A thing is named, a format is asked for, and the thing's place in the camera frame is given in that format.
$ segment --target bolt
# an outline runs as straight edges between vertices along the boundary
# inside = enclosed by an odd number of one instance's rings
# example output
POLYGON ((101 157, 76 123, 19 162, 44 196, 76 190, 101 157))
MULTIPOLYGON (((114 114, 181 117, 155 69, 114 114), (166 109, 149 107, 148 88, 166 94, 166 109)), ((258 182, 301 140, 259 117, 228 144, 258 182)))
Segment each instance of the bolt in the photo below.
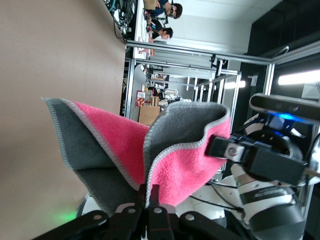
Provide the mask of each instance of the bolt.
POLYGON ((128 213, 130 213, 130 214, 134 214, 136 212, 136 210, 134 209, 134 208, 130 208, 129 210, 128 210, 128 213))
POLYGON ((155 214, 160 214, 160 213, 162 213, 162 209, 160 207, 156 207, 155 209, 153 209, 153 212, 155 214))
POLYGON ((100 220, 102 218, 102 216, 99 214, 99 215, 95 215, 93 217, 93 220, 100 220))
POLYGON ((230 147, 228 149, 228 154, 230 154, 230 156, 234 157, 238 154, 237 149, 235 149, 234 147, 230 147))
POLYGON ((193 216, 192 214, 187 214, 185 215, 185 219, 187 219, 188 221, 193 221, 195 220, 195 216, 193 216))

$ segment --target man with black hair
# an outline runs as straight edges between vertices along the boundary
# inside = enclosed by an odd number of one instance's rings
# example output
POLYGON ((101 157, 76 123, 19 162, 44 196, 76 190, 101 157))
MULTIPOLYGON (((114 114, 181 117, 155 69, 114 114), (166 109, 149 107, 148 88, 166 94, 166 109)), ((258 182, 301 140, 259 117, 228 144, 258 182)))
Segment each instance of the man with black hair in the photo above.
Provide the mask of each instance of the man with black hair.
POLYGON ((160 30, 158 32, 154 32, 152 34, 152 37, 149 38, 149 43, 153 43, 154 39, 159 36, 161 36, 161 38, 163 40, 170 39, 170 38, 172 38, 173 34, 174 34, 174 31, 172 30, 171 27, 163 28, 162 30, 160 30))
POLYGON ((162 13, 174 19, 178 19, 182 14, 182 5, 179 3, 173 4, 173 9, 171 3, 168 0, 157 0, 155 4, 155 10, 149 10, 152 18, 156 18, 162 13))

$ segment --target towel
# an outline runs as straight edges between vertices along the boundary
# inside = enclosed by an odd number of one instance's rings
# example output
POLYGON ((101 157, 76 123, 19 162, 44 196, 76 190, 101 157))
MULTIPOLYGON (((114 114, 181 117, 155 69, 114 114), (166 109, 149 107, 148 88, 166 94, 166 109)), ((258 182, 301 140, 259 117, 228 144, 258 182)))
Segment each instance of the towel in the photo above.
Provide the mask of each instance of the towel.
POLYGON ((209 181, 225 159, 206 156, 210 139, 229 138, 230 110, 213 102, 176 102, 151 127, 83 103, 46 98, 64 164, 109 215, 146 184, 176 206, 209 181))

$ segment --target blue shirt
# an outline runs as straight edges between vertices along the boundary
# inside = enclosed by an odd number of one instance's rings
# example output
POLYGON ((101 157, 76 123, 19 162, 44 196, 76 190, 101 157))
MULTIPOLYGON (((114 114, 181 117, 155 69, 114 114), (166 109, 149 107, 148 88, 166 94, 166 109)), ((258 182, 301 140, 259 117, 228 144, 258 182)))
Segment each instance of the blue shirt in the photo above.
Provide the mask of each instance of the blue shirt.
POLYGON ((152 18, 155 18, 165 12, 164 5, 168 2, 168 0, 158 0, 158 1, 160 3, 160 7, 156 7, 155 10, 150 10, 150 15, 152 18))

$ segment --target pink fabric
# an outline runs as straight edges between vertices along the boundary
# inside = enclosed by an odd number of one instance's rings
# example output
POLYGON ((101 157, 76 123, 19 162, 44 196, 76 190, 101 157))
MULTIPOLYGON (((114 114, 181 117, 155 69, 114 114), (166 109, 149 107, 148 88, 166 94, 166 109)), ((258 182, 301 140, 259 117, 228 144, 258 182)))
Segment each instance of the pink fabric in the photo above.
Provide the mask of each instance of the pink fabric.
POLYGON ((230 119, 209 129, 202 146, 176 150, 158 162, 151 184, 160 185, 161 204, 178 205, 214 176, 226 160, 205 155, 210 136, 229 138, 229 132, 230 119))
POLYGON ((136 184, 144 184, 143 145, 149 127, 96 107, 79 102, 73 103, 85 114, 108 144, 115 156, 113 158, 109 155, 111 160, 116 165, 116 162, 121 164, 136 184))

